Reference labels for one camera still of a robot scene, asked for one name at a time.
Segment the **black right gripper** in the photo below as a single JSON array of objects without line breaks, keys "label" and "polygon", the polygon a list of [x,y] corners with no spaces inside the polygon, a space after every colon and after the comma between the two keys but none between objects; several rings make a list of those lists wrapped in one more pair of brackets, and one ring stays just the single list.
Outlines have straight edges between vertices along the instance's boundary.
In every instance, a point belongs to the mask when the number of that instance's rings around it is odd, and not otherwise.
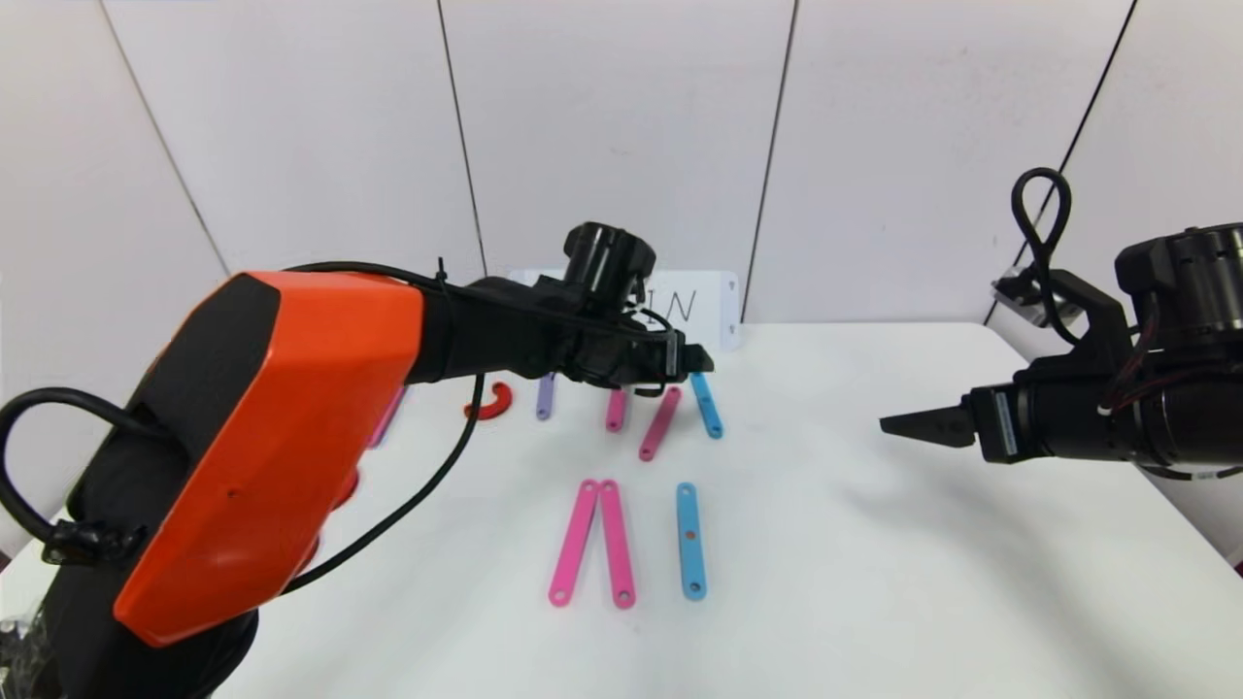
[{"label": "black right gripper", "polygon": [[1093,461],[1141,459],[1135,415],[1103,415],[1104,381],[1040,381],[981,386],[963,404],[880,417],[880,429],[910,442],[963,449],[976,435],[989,463],[1038,456]]}]

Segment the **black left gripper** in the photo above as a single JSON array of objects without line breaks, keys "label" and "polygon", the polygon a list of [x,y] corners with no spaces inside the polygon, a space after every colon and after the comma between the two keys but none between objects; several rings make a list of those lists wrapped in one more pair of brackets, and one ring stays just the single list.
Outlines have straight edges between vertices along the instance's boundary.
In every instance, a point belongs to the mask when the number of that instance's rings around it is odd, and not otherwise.
[{"label": "black left gripper", "polygon": [[709,350],[701,345],[685,345],[685,335],[680,330],[667,330],[649,338],[626,341],[619,350],[613,383],[667,384],[682,381],[684,373],[701,376],[713,371]]}]

